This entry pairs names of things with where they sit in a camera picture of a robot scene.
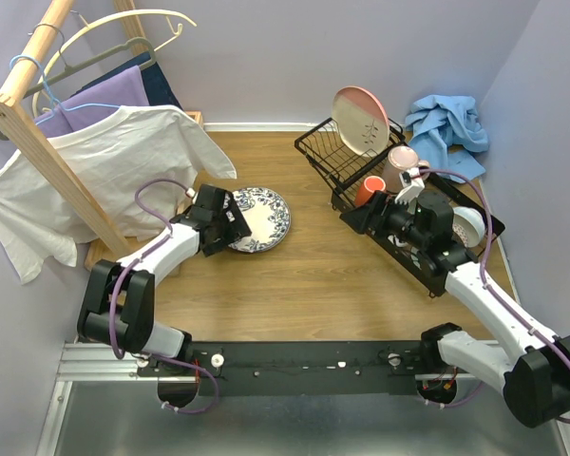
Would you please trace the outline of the orange mug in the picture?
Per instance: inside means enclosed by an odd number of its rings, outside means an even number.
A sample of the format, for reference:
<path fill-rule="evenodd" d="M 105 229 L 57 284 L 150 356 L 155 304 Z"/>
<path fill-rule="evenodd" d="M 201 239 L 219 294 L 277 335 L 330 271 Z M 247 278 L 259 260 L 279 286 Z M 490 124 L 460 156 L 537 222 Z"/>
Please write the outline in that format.
<path fill-rule="evenodd" d="M 384 192 L 386 190 L 385 181 L 378 176 L 368 176 L 359 185 L 354 205 L 356 207 L 366 204 L 375 192 Z"/>

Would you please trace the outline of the blue white floral plate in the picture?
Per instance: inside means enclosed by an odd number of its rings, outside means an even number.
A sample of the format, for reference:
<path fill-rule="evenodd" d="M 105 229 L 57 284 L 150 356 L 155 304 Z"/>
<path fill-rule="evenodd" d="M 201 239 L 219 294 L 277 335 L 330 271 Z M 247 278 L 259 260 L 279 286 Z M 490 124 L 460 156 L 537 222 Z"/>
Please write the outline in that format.
<path fill-rule="evenodd" d="M 233 192 L 251 235 L 229 245 L 245 253 L 263 253 L 276 247 L 288 234 L 292 215 L 290 208 L 276 191 L 267 187 L 245 187 Z"/>

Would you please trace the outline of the pink white plate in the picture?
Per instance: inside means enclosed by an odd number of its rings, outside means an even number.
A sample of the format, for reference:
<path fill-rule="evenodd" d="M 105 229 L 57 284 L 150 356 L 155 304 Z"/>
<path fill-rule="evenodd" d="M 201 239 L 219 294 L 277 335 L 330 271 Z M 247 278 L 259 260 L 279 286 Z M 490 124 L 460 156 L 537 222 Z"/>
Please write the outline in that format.
<path fill-rule="evenodd" d="M 390 140 L 390 121 L 385 108 L 368 90 L 359 86 L 341 88 L 332 101 L 332 120 L 341 141 L 353 153 L 373 158 Z"/>

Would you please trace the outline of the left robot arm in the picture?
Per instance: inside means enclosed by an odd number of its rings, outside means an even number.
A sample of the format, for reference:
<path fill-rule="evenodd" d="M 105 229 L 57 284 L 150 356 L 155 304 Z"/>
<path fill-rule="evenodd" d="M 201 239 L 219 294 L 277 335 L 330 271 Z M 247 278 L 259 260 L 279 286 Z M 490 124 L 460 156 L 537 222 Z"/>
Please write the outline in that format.
<path fill-rule="evenodd" d="M 110 346 L 117 358 L 148 354 L 172 375 L 192 361 L 192 335 L 155 318 L 155 289 L 186 259 L 209 257 L 251 234 L 232 192 L 203 184 L 186 188 L 192 204 L 164 223 L 153 240 L 116 261 L 100 260 L 91 269 L 77 321 L 80 337 Z"/>

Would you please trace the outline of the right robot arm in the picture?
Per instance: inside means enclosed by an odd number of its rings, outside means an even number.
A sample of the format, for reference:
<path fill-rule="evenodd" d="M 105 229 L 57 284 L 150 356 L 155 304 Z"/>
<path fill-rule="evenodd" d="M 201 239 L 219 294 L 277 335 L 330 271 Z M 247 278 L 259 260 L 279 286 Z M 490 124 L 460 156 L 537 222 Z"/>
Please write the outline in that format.
<path fill-rule="evenodd" d="M 570 412 L 570 335 L 546 328 L 491 279 L 454 235 L 454 209 L 445 197 L 424 191 L 409 209 L 376 192 L 341 219 L 373 238 L 432 294 L 457 298 L 498 342 L 490 347 L 458 325 L 439 325 L 421 335 L 418 360 L 425 370 L 455 367 L 474 375 L 528 428 Z"/>

